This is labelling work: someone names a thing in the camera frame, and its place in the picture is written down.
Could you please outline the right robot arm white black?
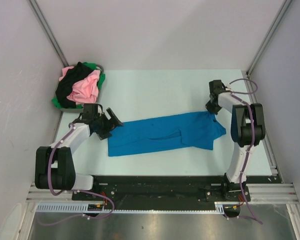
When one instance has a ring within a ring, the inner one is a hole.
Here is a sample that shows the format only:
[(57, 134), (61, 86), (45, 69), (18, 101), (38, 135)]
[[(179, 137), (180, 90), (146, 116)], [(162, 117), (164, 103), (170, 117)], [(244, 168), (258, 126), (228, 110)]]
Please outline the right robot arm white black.
[(231, 113), (230, 135), (234, 148), (230, 166), (218, 190), (221, 198), (229, 202), (249, 194), (246, 168), (254, 148), (266, 135), (262, 104), (248, 103), (238, 94), (221, 80), (212, 80), (209, 82), (210, 100), (205, 105), (212, 114), (217, 114), (221, 109)]

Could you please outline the blue t shirt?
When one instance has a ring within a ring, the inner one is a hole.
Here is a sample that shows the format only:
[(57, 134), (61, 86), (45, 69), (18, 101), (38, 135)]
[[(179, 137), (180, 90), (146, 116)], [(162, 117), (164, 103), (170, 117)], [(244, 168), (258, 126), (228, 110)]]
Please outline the blue t shirt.
[(213, 150), (214, 141), (227, 133), (208, 111), (128, 121), (112, 131), (108, 156), (120, 157), (188, 147)]

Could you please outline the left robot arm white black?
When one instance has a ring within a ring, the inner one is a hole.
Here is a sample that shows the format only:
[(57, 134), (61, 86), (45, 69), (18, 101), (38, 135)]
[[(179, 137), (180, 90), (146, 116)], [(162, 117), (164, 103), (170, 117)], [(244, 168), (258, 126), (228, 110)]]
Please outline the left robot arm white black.
[(123, 125), (110, 107), (103, 111), (101, 104), (85, 104), (83, 112), (68, 124), (68, 131), (60, 140), (36, 150), (36, 188), (50, 190), (54, 196), (63, 191), (83, 190), (88, 199), (97, 199), (101, 188), (94, 184), (92, 175), (76, 173), (73, 155), (91, 135), (105, 140), (112, 136), (115, 128)]

